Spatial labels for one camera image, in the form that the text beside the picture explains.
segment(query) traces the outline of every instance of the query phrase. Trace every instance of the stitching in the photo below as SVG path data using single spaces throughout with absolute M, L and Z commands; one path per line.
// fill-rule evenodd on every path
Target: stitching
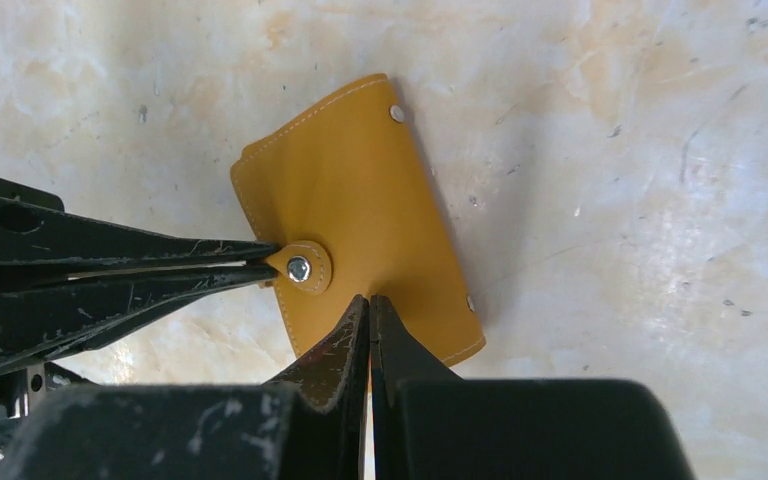
M 362 89 L 364 89 L 366 87 L 369 87 L 371 85 L 375 85 L 377 83 L 383 83 L 383 82 L 387 82 L 387 81 L 389 81 L 389 80 L 387 80 L 386 78 L 379 78 L 379 79 L 373 80 L 371 82 L 367 82 L 367 83 L 364 83 L 362 85 L 358 85 L 357 87 L 354 87 L 354 88 L 352 88 L 352 89 L 350 89 L 350 90 L 348 90 L 346 92 L 343 92 L 342 94 L 332 98 L 325 105 L 322 105 L 321 107 L 317 108 L 316 110 L 310 112 L 305 117 L 299 119 L 296 123 L 290 125 L 289 127 L 284 127 L 283 129 L 279 130 L 279 133 L 277 133 L 277 134 L 272 134 L 273 135 L 272 140 L 270 140 L 264 146 L 260 147 L 259 149 L 257 149 L 256 151 L 252 152 L 248 156 L 241 158 L 240 161 L 237 164 L 235 164 L 235 167 L 236 167 L 236 165 L 240 166 L 240 167 L 237 167 L 236 169 L 239 169 L 242 166 L 244 166 L 246 163 L 248 163 L 249 160 L 253 159 L 257 155 L 260 155 L 261 152 L 266 150 L 269 146 L 273 145 L 276 141 L 278 141 L 279 138 L 281 138 L 284 135 L 290 133 L 294 128 L 296 128 L 299 125 L 301 125 L 302 123 L 310 120 L 311 118 L 313 118 L 314 115 L 322 112 L 327 107 L 333 105 L 337 100 L 340 100 L 341 98 L 346 97 L 347 95 L 355 93 L 358 90 L 362 90 Z M 235 175 L 231 176 L 231 183 L 234 184 L 234 190 L 236 192 L 239 192 L 240 191 L 240 185 L 239 185 L 239 182 L 237 181 L 237 177 Z M 261 238 L 261 234 L 260 234 L 260 228 L 258 227 L 257 218 L 252 213 L 251 209 L 249 208 L 249 204 L 245 200 L 243 195 L 240 194 L 240 193 L 237 193 L 237 198 L 239 200 L 241 200 L 241 203 L 243 205 L 243 213 L 246 214 L 246 217 L 248 218 L 249 223 L 251 224 L 252 230 L 254 231 L 255 237 L 260 239 Z M 281 287 L 278 285 L 277 282 L 275 283 L 275 297 L 278 299 L 278 308 L 281 309 L 281 316 L 284 318 L 284 327 L 287 329 L 287 335 L 290 337 L 290 344 L 293 346 L 293 351 L 296 353 L 296 356 L 298 356 L 299 355 L 299 345 L 298 345 L 298 342 L 296 341 L 296 336 L 293 335 L 293 327 L 290 326 L 290 318 L 287 315 L 287 309 L 285 308 L 284 302 L 281 299 Z
M 290 245 L 293 247 L 301 247 L 301 248 L 307 248 L 308 250 L 313 250 L 313 254 L 316 255 L 316 259 L 319 260 L 319 280 L 317 280 L 316 285 L 314 285 L 311 288 L 302 288 L 299 287 L 300 290 L 304 290 L 305 292 L 315 292 L 316 289 L 319 288 L 320 285 L 322 285 L 322 280 L 325 278 L 325 261 L 322 260 L 322 256 L 319 254 L 319 252 L 311 247 L 310 245 Z
M 466 353 L 468 350 L 471 350 L 471 349 L 477 347 L 478 344 L 483 342 L 483 341 L 484 341 L 484 336 L 482 335 L 482 336 L 478 337 L 478 340 L 476 340 L 475 343 L 473 343 L 472 345 L 464 348 L 460 352 L 453 353 L 453 354 L 449 355 L 448 357 L 444 358 L 443 361 L 445 362 L 445 361 L 451 360 L 451 359 L 453 359 L 453 358 L 455 358 L 455 357 L 457 357 L 459 355 L 462 355 L 462 354 Z

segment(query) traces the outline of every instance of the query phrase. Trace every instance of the marble surface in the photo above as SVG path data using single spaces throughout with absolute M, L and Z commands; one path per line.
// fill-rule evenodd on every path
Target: marble surface
M 379 71 L 485 325 L 456 370 L 643 382 L 700 478 L 768 478 L 768 0 L 2 0 L 0 176 L 250 239 L 243 145 Z M 63 363 L 220 383 L 292 358 L 250 288 Z

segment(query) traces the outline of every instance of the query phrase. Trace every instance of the screw hole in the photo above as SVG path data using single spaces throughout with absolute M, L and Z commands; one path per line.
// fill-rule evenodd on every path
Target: screw hole
M 34 375 L 31 379 L 31 390 L 39 392 L 40 388 L 42 388 L 42 376 Z
M 42 220 L 28 208 L 11 203 L 0 208 L 0 225 L 13 233 L 31 233 Z

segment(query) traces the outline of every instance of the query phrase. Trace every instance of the brown leather wallet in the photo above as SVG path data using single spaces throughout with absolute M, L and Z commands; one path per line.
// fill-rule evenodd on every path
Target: brown leather wallet
M 408 331 L 447 365 L 484 346 L 454 248 L 386 75 L 329 95 L 243 149 L 234 190 L 269 259 L 293 350 L 325 337 L 358 293 L 386 295 Z M 310 260 L 304 282 L 286 276 Z

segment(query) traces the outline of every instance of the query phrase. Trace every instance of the silver rivet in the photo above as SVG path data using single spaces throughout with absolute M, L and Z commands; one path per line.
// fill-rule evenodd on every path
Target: silver rivet
M 397 121 L 398 123 L 402 123 L 405 121 L 405 112 L 402 111 L 400 106 L 393 105 L 390 107 L 390 118 Z
M 310 262 L 304 257 L 293 257 L 287 262 L 287 276 L 290 280 L 301 283 L 310 278 Z

